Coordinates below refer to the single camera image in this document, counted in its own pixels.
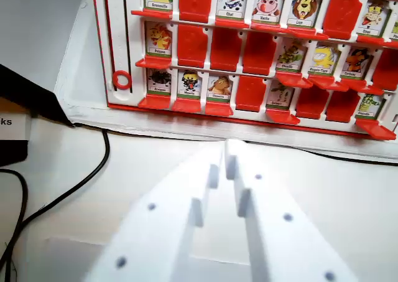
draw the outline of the character name label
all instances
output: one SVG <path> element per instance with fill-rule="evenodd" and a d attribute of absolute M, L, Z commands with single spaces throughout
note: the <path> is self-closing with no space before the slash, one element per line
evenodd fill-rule
<path fill-rule="evenodd" d="M 242 19 L 243 15 L 241 12 L 238 11 L 227 11 L 227 10 L 220 10 L 218 11 L 219 16 L 228 16 L 228 17 L 233 17 L 235 19 Z"/>
<path fill-rule="evenodd" d="M 153 8 L 158 8 L 158 9 L 167 9 L 167 10 L 172 10 L 173 5 L 172 4 L 166 4 L 166 3 L 159 3 L 159 2 L 148 2 L 149 7 Z"/>

